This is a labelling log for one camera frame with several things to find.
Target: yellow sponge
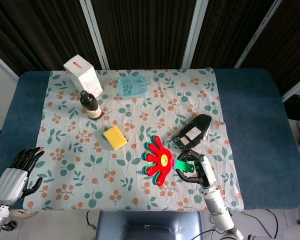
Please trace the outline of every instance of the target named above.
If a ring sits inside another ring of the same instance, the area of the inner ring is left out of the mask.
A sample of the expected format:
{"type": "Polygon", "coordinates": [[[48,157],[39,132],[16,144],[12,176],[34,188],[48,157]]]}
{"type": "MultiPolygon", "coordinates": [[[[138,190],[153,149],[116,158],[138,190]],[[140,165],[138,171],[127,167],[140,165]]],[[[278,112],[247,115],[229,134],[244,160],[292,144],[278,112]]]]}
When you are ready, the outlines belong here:
{"type": "Polygon", "coordinates": [[[126,145],[128,142],[117,125],[103,133],[115,151],[126,145]]]}

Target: brown glass bottle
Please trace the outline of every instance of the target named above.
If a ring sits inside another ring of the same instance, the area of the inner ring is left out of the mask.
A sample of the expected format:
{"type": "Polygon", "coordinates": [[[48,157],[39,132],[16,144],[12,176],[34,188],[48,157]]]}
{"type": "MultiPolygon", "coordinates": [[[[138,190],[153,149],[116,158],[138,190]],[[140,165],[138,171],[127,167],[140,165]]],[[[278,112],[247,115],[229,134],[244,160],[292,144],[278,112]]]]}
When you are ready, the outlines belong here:
{"type": "Polygon", "coordinates": [[[89,118],[92,120],[98,120],[101,118],[102,111],[95,96],[84,90],[80,93],[80,95],[80,103],[86,109],[89,118]]]}

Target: bottle label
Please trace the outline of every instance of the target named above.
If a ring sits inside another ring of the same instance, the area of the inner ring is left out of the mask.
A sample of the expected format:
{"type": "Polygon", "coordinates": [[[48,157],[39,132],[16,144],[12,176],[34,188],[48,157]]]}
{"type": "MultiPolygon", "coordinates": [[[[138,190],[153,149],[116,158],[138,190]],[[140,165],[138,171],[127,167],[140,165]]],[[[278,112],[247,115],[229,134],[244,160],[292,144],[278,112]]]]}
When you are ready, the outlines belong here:
{"type": "Polygon", "coordinates": [[[100,115],[101,115],[101,108],[98,106],[98,108],[94,111],[89,111],[89,110],[86,110],[86,112],[88,113],[89,117],[92,118],[92,119],[96,119],[98,118],[100,115]]]}

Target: yellow smiley face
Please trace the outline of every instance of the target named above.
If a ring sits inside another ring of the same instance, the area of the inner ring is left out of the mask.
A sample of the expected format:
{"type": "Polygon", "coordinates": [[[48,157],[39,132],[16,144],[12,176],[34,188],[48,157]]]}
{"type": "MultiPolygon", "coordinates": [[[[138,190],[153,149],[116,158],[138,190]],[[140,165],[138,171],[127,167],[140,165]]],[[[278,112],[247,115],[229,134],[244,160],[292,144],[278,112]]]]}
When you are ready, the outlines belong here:
{"type": "Polygon", "coordinates": [[[165,166],[168,165],[168,157],[167,157],[167,155],[165,155],[165,154],[163,154],[163,155],[161,156],[161,165],[162,165],[163,167],[165,167],[165,166]]]}

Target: robotic hand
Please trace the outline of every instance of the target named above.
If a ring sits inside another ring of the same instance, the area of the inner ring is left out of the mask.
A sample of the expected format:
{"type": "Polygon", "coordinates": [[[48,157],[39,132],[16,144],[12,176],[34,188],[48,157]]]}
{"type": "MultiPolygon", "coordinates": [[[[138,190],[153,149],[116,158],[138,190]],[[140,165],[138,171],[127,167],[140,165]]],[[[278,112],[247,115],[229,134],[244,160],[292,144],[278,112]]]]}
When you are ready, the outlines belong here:
{"type": "Polygon", "coordinates": [[[42,183],[43,179],[39,177],[31,189],[23,190],[38,159],[45,153],[41,151],[36,154],[39,149],[37,147],[19,152],[0,177],[0,231],[9,216],[9,206],[15,204],[19,198],[35,193],[42,183]]]}
{"type": "Polygon", "coordinates": [[[241,232],[235,227],[231,216],[226,209],[220,190],[215,186],[216,177],[208,158],[193,150],[183,151],[177,159],[187,162],[194,161],[197,177],[187,177],[180,169],[176,169],[178,176],[187,183],[196,183],[203,187],[203,199],[211,214],[214,224],[220,231],[225,231],[221,239],[243,240],[241,232]]]}

